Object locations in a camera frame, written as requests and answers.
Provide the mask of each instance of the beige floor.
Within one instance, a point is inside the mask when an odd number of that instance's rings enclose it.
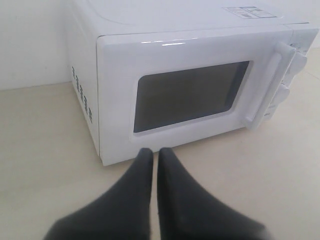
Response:
[[[277,240],[320,240],[320,49],[274,118],[175,148],[212,194]],[[105,192],[131,161],[103,167],[70,83],[0,92],[0,239],[41,240]],[[152,239],[160,239],[155,191]]]

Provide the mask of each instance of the microwave window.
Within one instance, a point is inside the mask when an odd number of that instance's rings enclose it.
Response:
[[[143,76],[138,82],[134,132],[228,111],[249,61]]]

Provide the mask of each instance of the microwave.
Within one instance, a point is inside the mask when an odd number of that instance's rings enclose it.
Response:
[[[105,166],[255,130],[319,31],[256,0],[68,0],[65,13],[70,77]]]

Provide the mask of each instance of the sticker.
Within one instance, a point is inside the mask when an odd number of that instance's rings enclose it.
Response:
[[[224,9],[242,19],[276,18],[276,16],[255,6],[224,7]]]

